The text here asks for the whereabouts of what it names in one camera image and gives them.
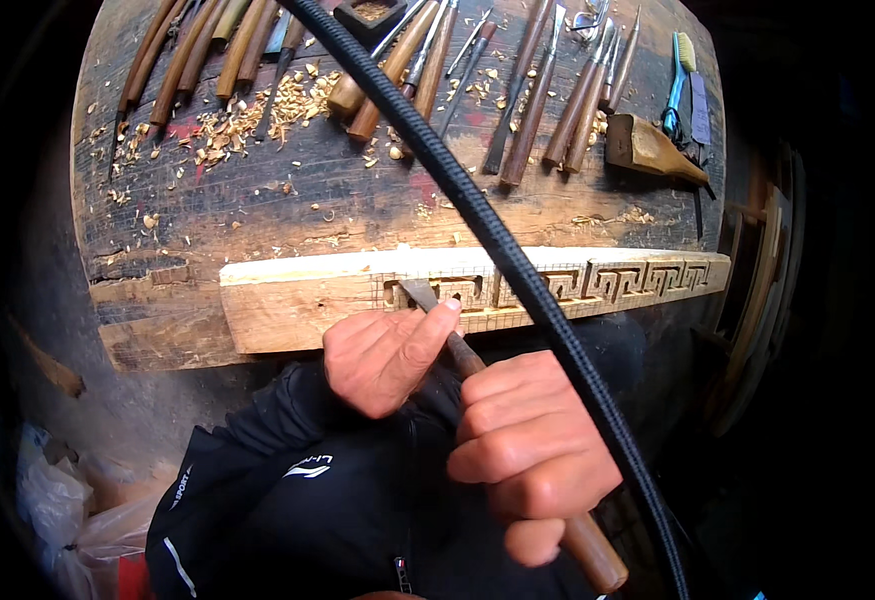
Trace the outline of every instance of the paper tag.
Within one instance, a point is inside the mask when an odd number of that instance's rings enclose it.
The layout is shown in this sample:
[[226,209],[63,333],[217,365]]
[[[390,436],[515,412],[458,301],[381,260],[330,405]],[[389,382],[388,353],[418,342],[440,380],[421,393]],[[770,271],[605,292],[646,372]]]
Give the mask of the paper tag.
[[700,73],[691,73],[691,138],[701,144],[711,143],[711,116],[707,111],[707,90]]

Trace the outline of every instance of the blue brush handle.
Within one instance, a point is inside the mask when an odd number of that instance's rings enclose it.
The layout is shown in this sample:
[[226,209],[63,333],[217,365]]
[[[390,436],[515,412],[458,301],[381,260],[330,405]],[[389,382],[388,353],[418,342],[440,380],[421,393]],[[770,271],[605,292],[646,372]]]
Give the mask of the blue brush handle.
[[[677,111],[677,105],[680,104],[680,90],[684,88],[684,80],[687,78],[687,71],[680,63],[680,52],[677,49],[677,31],[674,32],[674,83],[671,84],[671,96],[668,98],[668,107]],[[668,111],[664,116],[664,133],[672,136],[674,128],[677,127],[677,119],[674,118],[674,113]]]

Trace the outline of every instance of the zipper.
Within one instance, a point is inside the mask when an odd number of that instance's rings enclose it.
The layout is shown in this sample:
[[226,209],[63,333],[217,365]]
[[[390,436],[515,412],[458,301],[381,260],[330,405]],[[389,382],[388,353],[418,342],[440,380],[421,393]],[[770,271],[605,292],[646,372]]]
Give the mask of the zipper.
[[407,482],[410,496],[410,506],[407,512],[407,538],[404,544],[404,555],[394,558],[394,568],[397,570],[397,583],[403,594],[413,594],[410,587],[410,577],[407,574],[407,558],[410,556],[410,529],[413,522],[414,504],[417,501],[417,424],[411,415],[407,416],[407,431],[410,434],[410,461],[407,464]]

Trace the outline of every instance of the workbench surface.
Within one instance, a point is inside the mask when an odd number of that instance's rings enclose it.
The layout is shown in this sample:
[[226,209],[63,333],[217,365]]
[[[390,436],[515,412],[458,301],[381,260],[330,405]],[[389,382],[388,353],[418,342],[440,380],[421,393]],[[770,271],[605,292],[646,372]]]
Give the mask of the workbench surface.
[[[473,28],[474,21],[465,25],[464,19],[479,18],[487,4],[487,0],[460,0],[445,65]],[[499,76],[481,106],[470,96],[462,99],[445,138],[461,164],[477,167],[476,183],[487,189],[492,206],[518,242],[523,246],[715,251],[724,195],[723,97],[711,37],[677,0],[644,0],[640,43],[630,69],[631,93],[629,97],[624,93],[619,112],[648,121],[660,118],[673,77],[671,32],[686,32],[694,42],[697,68],[707,86],[712,145],[705,150],[709,156],[706,171],[717,194],[717,200],[711,201],[701,193],[703,237],[699,242],[693,192],[665,178],[606,167],[602,141],[588,152],[581,174],[547,173],[540,166],[540,155],[573,89],[575,73],[587,57],[576,35],[564,28],[551,81],[556,95],[546,103],[531,153],[535,164],[528,165],[521,186],[507,194],[498,188],[497,176],[480,173],[501,114],[493,100],[506,95],[512,58],[532,4],[531,0],[495,3],[491,20],[500,27],[478,68],[497,68]],[[626,26],[624,40],[637,4],[638,0],[612,1],[608,12],[618,27]],[[156,0],[104,1],[84,55],[73,111],[74,227],[100,336],[117,369],[187,369],[255,360],[254,355],[235,351],[224,317],[218,271],[228,262],[392,250],[402,242],[421,248],[478,245],[456,210],[442,206],[447,199],[419,163],[408,169],[405,162],[387,157],[384,120],[375,154],[380,160],[370,168],[365,168],[361,158],[364,149],[354,145],[335,120],[324,116],[312,119],[308,127],[301,127],[300,122],[291,125],[283,150],[276,151],[277,142],[251,143],[247,156],[232,155],[210,172],[195,166],[194,150],[178,147],[178,139],[195,129],[196,115],[220,107],[214,93],[222,66],[219,49],[209,55],[193,98],[182,101],[168,126],[167,135],[174,137],[166,138],[159,155],[151,159],[159,139],[153,127],[142,144],[142,158],[108,183],[107,152],[121,87],[157,5]],[[584,9],[582,0],[566,6],[568,17]],[[147,83],[143,107],[127,119],[129,137],[135,126],[148,120],[170,61],[168,48],[169,44]],[[506,54],[507,59],[499,61],[491,55],[493,50]],[[305,71],[305,64],[318,60],[322,74],[338,68],[320,42],[307,48],[302,44],[298,52],[290,73]],[[536,64],[541,52],[535,55]],[[254,90],[266,89],[273,75],[274,65],[265,64]],[[460,77],[460,67],[455,77]],[[442,102],[443,90],[449,89],[446,80],[439,89],[431,118],[434,125],[447,116],[446,111],[437,111],[446,105]],[[252,101],[250,94],[247,100]],[[689,82],[680,114],[689,129]],[[104,133],[92,136],[104,126]],[[184,174],[178,177],[181,167]],[[286,195],[282,189],[288,177],[296,195]],[[112,189],[129,195],[131,201],[114,202],[108,195]],[[158,226],[144,228],[143,215],[153,213],[161,215]]]

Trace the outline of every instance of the li-ning logo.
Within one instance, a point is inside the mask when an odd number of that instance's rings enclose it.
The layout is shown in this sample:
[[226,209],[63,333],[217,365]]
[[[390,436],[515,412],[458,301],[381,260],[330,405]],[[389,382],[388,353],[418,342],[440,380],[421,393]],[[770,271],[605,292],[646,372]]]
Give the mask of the li-ning logo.
[[[304,459],[303,461],[296,462],[295,464],[292,464],[290,466],[290,468],[287,470],[287,472],[284,473],[284,477],[287,477],[288,475],[304,475],[305,479],[313,479],[314,477],[328,471],[331,468],[331,461],[333,461],[333,460],[334,460],[334,457],[331,456],[330,454],[321,454],[319,456],[309,456],[308,458]],[[322,464],[320,466],[314,466],[314,467],[301,466],[301,465],[304,465],[306,463],[313,463],[313,462],[320,463],[321,461],[327,461],[327,464]]]
[[188,486],[188,479],[191,478],[191,469],[194,468],[194,465],[188,466],[188,469],[184,471],[184,474],[181,475],[181,483],[177,486],[177,493],[174,495],[174,503],[170,505],[170,508],[167,510],[174,510],[174,507],[177,506],[177,503],[181,501],[181,498],[184,497],[184,490]]

